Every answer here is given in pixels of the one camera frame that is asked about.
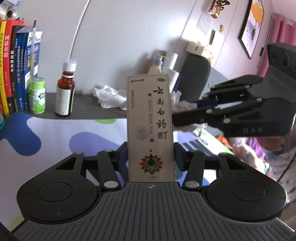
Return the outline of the right hand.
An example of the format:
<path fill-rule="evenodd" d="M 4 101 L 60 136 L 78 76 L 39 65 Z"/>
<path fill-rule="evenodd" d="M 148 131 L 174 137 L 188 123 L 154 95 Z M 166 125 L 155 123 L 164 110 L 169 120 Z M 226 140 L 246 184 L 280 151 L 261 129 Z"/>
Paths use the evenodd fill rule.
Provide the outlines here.
<path fill-rule="evenodd" d="M 274 137 L 258 137 L 257 138 L 260 145 L 263 147 L 265 152 L 283 152 L 283 145 L 285 143 L 285 139 L 282 136 L 274 136 Z"/>

